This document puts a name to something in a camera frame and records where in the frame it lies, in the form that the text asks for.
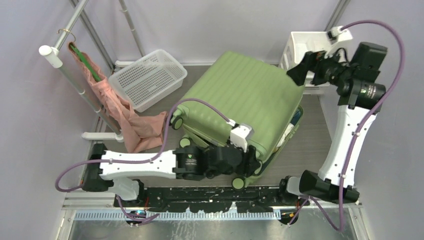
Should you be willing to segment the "green ribbed hard-shell suitcase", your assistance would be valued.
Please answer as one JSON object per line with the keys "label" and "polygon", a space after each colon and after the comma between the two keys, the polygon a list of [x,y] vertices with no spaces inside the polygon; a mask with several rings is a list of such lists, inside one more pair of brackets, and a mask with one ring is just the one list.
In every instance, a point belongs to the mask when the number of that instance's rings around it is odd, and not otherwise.
{"label": "green ribbed hard-shell suitcase", "polygon": [[305,90],[280,67],[226,51],[182,97],[170,120],[197,145],[225,146],[230,140],[226,119],[253,128],[248,143],[260,167],[241,176],[246,186],[257,181],[290,136],[285,135]]}

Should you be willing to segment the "white perforated plastic basket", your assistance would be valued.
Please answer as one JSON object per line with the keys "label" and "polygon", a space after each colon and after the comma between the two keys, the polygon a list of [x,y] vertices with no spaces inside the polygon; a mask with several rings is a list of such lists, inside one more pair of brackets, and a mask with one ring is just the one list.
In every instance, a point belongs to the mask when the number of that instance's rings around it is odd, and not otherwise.
{"label": "white perforated plastic basket", "polygon": [[187,70],[171,54],[157,49],[108,78],[116,94],[142,113],[183,84]]}

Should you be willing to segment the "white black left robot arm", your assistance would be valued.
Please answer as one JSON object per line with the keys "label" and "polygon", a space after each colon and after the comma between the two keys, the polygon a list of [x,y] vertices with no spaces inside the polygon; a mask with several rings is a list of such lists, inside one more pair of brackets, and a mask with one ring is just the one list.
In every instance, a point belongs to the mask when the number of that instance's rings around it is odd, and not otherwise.
{"label": "white black left robot arm", "polygon": [[242,150],[233,145],[189,145],[157,154],[116,152],[100,144],[91,161],[84,173],[82,190],[114,193],[135,207],[146,200],[144,185],[136,177],[201,181],[236,174],[244,181],[259,173],[263,165],[254,146]]}

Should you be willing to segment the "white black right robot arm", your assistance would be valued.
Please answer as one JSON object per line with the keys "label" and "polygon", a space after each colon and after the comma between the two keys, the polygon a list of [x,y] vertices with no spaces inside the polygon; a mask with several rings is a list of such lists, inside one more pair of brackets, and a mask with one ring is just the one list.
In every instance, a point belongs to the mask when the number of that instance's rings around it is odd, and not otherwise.
{"label": "white black right robot arm", "polygon": [[288,70],[287,75],[300,85],[307,73],[314,74],[312,83],[336,86],[339,95],[338,115],[334,138],[324,164],[318,172],[305,170],[300,177],[287,176],[280,182],[277,198],[291,205],[298,196],[312,196],[334,204],[354,203],[359,192],[354,188],[355,170],[368,128],[380,111],[378,101],[386,87],[376,83],[380,66],[387,55],[385,46],[361,42],[352,59],[344,48],[332,56],[326,51],[308,51],[301,62]]}

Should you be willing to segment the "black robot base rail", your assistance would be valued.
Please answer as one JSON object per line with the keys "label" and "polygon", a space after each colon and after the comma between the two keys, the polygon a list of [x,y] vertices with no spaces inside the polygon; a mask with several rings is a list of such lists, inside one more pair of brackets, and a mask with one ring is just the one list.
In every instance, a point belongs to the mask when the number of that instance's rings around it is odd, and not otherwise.
{"label": "black robot base rail", "polygon": [[128,208],[133,218],[167,219],[275,219],[282,224],[297,221],[296,212],[309,202],[288,196],[280,186],[231,187],[146,187],[134,200],[113,201]]}

